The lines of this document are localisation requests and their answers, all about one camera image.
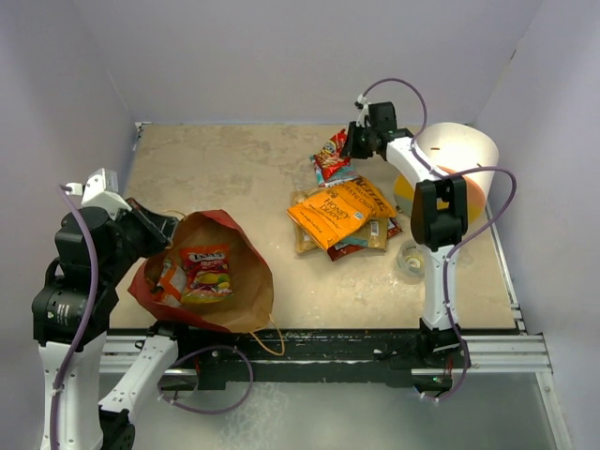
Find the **red orange snack packet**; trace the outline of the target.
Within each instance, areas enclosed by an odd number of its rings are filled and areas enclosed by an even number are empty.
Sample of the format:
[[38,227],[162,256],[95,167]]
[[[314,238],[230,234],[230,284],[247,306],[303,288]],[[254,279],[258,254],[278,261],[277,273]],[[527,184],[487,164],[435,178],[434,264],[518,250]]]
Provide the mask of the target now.
[[334,175],[350,167],[351,160],[342,156],[346,141],[347,131],[343,128],[334,134],[319,152],[312,156],[312,161],[320,171],[324,182],[329,181]]

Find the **orange fruit candy bag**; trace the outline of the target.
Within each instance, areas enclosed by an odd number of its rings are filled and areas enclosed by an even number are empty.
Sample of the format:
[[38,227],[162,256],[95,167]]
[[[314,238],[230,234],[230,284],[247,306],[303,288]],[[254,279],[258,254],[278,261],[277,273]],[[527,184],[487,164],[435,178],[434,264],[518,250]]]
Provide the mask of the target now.
[[184,247],[179,256],[187,277],[184,305],[215,303],[233,295],[227,245]]

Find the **red paper bag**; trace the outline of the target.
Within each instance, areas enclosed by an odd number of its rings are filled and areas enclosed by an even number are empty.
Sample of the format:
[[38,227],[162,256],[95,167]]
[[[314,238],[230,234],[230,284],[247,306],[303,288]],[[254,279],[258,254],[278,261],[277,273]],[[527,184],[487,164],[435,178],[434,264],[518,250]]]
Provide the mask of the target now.
[[[180,307],[160,304],[156,284],[164,260],[172,259],[182,268],[180,249],[213,245],[229,247],[232,296],[200,305],[184,305],[182,301]],[[194,212],[185,216],[175,232],[172,245],[142,264],[130,282],[128,292],[159,321],[253,337],[273,322],[272,272],[242,228],[223,210]]]

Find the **orange yellow snack bag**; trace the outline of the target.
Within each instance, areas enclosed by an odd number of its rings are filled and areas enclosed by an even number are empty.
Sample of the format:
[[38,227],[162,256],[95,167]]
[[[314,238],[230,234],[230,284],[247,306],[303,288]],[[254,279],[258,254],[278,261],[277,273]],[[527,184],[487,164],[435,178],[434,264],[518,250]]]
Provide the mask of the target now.
[[318,248],[327,250],[374,218],[394,218],[395,207],[363,176],[328,187],[287,210]]

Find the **tan large snack bag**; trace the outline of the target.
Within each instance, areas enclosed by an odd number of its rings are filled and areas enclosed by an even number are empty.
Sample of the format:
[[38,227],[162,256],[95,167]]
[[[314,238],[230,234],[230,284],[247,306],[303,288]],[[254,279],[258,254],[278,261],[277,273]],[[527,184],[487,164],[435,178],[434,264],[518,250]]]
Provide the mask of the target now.
[[[291,206],[294,206],[295,204],[300,203],[301,201],[305,200],[308,196],[312,196],[315,193],[318,193],[324,189],[325,188],[314,188],[314,189],[308,189],[308,190],[295,191],[292,194]],[[313,248],[319,248],[319,247],[317,247],[315,242],[310,238],[310,236],[302,228],[300,228],[294,222],[293,222],[293,226],[294,226],[294,232],[295,232],[295,238],[296,238],[295,245],[296,245],[297,253],[303,253],[303,252],[309,251],[310,249],[313,249]]]

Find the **red chips bag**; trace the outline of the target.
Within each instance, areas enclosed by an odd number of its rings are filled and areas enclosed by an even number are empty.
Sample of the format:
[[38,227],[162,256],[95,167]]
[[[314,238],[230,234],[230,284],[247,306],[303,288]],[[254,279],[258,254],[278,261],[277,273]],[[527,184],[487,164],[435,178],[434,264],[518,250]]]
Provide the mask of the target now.
[[331,246],[327,249],[327,254],[330,260],[335,262],[365,248],[386,250],[387,241],[400,233],[402,229],[394,218],[375,218],[357,232]]

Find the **teal snack packet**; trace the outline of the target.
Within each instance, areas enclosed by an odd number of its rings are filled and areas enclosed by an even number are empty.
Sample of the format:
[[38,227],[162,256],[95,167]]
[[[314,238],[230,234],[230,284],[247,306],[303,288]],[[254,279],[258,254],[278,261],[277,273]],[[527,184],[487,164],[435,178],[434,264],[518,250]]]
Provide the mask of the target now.
[[317,162],[315,161],[314,156],[310,156],[309,160],[312,162],[314,166],[315,176],[318,182],[318,186],[320,188],[330,188],[332,186],[336,186],[347,181],[354,180],[359,177],[359,174],[356,172],[352,164],[346,165],[338,169],[335,173],[333,173],[329,178],[325,179],[323,177],[323,172]]

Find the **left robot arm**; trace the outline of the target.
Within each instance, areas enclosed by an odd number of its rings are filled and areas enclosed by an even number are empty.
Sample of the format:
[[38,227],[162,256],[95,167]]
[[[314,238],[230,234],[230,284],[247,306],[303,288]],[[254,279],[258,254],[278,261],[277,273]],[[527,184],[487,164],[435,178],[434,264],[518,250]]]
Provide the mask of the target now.
[[102,206],[71,207],[54,237],[58,255],[32,303],[44,369],[44,449],[132,448],[141,406],[169,367],[192,358],[189,340],[156,325],[114,389],[99,394],[116,287],[136,261],[168,248],[179,224],[133,199],[126,203],[115,214]]

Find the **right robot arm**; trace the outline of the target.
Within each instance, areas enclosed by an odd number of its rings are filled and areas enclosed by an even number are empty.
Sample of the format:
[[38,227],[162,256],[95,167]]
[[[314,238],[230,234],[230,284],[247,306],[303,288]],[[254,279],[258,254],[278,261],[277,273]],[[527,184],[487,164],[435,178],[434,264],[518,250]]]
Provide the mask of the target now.
[[342,155],[366,159],[381,156],[413,189],[412,239],[425,263],[425,301],[417,343],[418,359],[437,367],[450,353],[468,355],[456,309],[458,245],[468,229],[467,185],[460,175],[437,168],[416,139],[399,130],[391,102],[370,103],[361,95],[358,118],[349,124]]

